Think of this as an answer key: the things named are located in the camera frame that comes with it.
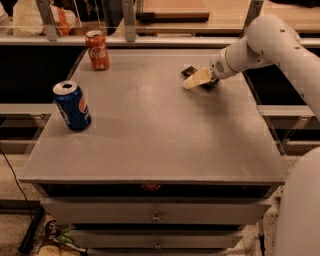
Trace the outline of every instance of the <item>blue can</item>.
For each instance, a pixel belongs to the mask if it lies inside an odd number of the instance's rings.
[[[81,88],[66,80],[53,87],[54,100],[71,130],[83,130],[91,123],[91,116]]]

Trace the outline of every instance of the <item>black surface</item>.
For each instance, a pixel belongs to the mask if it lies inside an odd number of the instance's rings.
[[[164,184],[146,191],[140,184],[40,184],[50,197],[184,197],[184,198],[264,198],[271,185],[181,185]]]
[[[83,46],[0,46],[0,103],[51,103]]]

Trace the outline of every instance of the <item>coca-cola can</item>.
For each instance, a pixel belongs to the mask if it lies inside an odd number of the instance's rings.
[[[105,70],[110,66],[107,43],[100,30],[92,30],[86,34],[86,43],[92,67],[95,70]]]

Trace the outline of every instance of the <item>drawer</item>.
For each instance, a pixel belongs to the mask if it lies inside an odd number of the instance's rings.
[[[242,232],[219,231],[140,231],[140,230],[71,230],[71,237],[83,248],[194,249],[231,248]]]
[[[89,256],[225,256],[221,249],[89,249]]]
[[[267,200],[151,198],[45,198],[42,206],[63,223],[161,223],[253,225],[270,207]]]

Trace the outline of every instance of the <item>floor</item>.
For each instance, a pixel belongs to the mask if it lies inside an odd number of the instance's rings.
[[[28,155],[16,152],[6,153],[6,156],[12,165],[17,177],[23,168]],[[294,166],[294,163],[299,157],[297,156],[284,156],[284,161],[289,170]],[[41,196],[29,184],[20,184],[22,190],[25,192],[28,200],[40,200]],[[23,200],[24,197],[18,189],[13,173],[9,168],[5,158],[0,156],[0,200],[1,199],[15,199]],[[274,234],[279,210],[279,202],[281,198],[283,187],[272,195],[272,207],[267,211],[264,216],[264,231],[265,231],[265,246],[266,256],[272,255],[274,246]],[[29,215],[22,214],[5,214],[0,213],[0,255],[1,256],[14,256],[17,253],[18,247],[29,227]],[[228,255],[232,256],[260,256],[260,244],[258,239],[258,224],[254,226],[247,226],[244,229],[245,236],[238,243],[236,248],[230,249]]]

